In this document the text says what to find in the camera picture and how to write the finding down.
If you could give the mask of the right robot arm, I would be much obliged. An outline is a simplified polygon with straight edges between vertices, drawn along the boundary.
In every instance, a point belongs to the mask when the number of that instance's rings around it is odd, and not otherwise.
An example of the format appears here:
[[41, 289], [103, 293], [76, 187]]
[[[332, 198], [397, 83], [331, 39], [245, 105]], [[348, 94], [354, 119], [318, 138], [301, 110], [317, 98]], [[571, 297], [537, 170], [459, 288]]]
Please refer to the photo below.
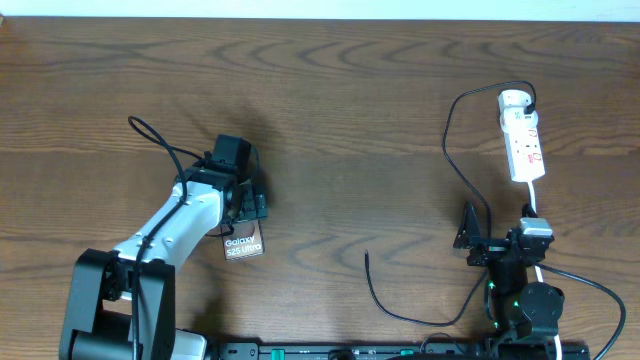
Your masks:
[[543, 280], [528, 278], [528, 270], [545, 259], [554, 241], [550, 224], [530, 206], [516, 227], [502, 238], [483, 236], [474, 207], [463, 207], [453, 246], [467, 249], [467, 264], [488, 270], [488, 291], [497, 330], [484, 341], [495, 359], [562, 359], [559, 319], [565, 296]]

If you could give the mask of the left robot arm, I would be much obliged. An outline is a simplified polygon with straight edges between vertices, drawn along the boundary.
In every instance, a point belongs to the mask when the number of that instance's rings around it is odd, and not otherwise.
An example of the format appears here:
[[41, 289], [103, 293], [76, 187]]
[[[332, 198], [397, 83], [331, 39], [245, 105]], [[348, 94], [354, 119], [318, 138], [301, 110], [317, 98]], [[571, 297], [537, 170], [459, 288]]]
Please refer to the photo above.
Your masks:
[[252, 178], [185, 170], [166, 203], [128, 240], [77, 259], [60, 358], [216, 358], [206, 336], [176, 326], [176, 274], [216, 228], [228, 237], [266, 215], [264, 190]]

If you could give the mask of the white charger plug adapter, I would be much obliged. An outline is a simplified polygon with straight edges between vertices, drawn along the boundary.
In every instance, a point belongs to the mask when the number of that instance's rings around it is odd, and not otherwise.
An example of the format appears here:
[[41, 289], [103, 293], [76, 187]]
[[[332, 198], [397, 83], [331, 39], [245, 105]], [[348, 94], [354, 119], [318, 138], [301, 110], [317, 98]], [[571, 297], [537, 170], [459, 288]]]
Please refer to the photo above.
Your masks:
[[529, 93], [518, 89], [507, 89], [498, 96], [499, 110], [503, 113], [507, 108], [518, 107], [527, 108], [533, 103]]

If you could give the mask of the white power strip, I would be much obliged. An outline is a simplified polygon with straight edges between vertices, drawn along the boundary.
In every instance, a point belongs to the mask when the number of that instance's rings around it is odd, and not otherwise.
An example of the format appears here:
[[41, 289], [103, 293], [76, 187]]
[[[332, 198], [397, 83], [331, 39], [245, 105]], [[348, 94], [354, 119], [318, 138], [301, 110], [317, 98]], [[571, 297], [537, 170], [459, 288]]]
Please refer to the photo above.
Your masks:
[[501, 113], [500, 124], [511, 180], [526, 183], [544, 176], [537, 113], [525, 114], [524, 108], [508, 107]]

